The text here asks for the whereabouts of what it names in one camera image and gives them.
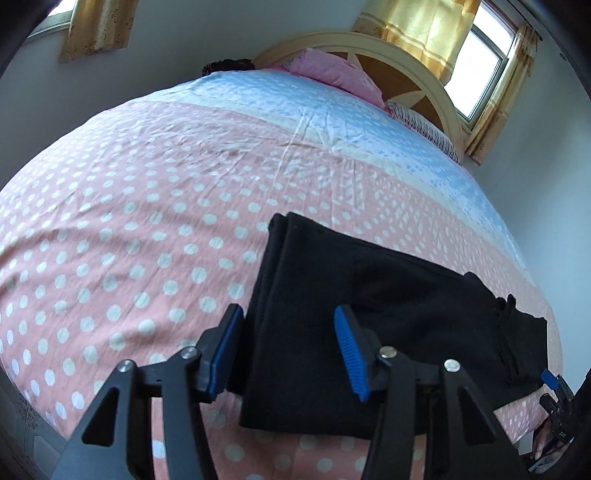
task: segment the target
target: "yellow curtain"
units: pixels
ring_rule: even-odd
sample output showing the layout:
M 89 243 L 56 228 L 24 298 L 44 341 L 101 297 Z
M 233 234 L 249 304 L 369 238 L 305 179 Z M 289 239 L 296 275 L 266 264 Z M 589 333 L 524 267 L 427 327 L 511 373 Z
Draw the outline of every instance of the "yellow curtain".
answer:
M 480 0 L 368 0 L 353 31 L 403 48 L 445 85 L 479 5 Z
M 60 62 L 125 48 L 138 0 L 78 0 Z
M 467 140 L 466 154 L 482 164 L 507 122 L 507 116 L 525 79 L 531 74 L 538 50 L 538 34 L 522 25 L 509 52 L 509 62 L 484 112 Z

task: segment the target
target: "wrinkled sheet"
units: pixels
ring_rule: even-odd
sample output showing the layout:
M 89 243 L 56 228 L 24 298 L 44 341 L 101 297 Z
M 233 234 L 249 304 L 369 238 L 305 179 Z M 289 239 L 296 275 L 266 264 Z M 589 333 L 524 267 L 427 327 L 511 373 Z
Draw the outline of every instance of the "wrinkled sheet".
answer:
M 475 272 L 498 296 L 552 311 L 476 182 L 379 109 L 283 72 L 216 73 L 96 115 L 0 193 L 0 359 L 54 428 L 73 431 L 118 361 L 160 362 L 248 306 L 275 212 Z M 496 413 L 516 441 L 544 391 Z M 166 478 L 161 412 L 154 459 Z M 253 432 L 240 399 L 203 406 L 224 479 L 361 475 L 368 442 Z M 424 437 L 415 442 L 421 478 Z

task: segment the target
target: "white wall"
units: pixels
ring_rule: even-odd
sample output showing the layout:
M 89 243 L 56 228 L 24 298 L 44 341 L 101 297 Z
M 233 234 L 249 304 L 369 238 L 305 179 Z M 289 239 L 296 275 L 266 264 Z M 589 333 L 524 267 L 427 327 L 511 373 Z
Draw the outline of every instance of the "white wall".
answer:
M 591 100 L 548 34 L 501 137 L 470 168 L 556 315 L 564 376 L 591 367 Z
M 349 29 L 365 0 L 141 0 L 128 48 L 58 64 L 65 31 L 24 45 L 0 79 L 0 188 L 91 116 L 252 58 L 302 33 Z

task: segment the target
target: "bed sheet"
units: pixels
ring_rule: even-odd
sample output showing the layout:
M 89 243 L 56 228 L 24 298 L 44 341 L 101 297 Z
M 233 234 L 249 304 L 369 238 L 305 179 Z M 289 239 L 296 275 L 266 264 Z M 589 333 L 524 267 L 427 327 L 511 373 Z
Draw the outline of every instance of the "bed sheet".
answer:
M 132 100 L 48 147 L 0 200 L 0 359 L 66 437 L 118 361 L 163 361 L 228 303 L 248 305 L 276 212 L 475 272 L 548 319 L 561 371 L 551 309 L 474 180 L 384 112 L 308 79 L 218 73 Z M 496 412 L 511 440 L 544 418 L 541 393 Z M 227 393 L 202 409 L 221 479 L 361 474 L 368 442 L 242 429 Z M 158 408 L 154 422 L 166 478 Z M 418 437 L 413 478 L 423 463 Z

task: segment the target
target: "bed frame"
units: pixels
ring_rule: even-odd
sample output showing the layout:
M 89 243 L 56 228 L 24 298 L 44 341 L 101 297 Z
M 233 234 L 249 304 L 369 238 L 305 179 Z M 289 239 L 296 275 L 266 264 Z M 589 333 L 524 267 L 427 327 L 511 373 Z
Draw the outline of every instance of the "bed frame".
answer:
M 357 65 L 382 90 L 385 100 L 417 111 L 442 130 L 458 152 L 464 151 L 460 119 L 443 85 L 411 54 L 384 40 L 354 32 L 312 33 L 265 50 L 254 64 L 260 69 L 270 67 L 305 48 L 318 48 Z

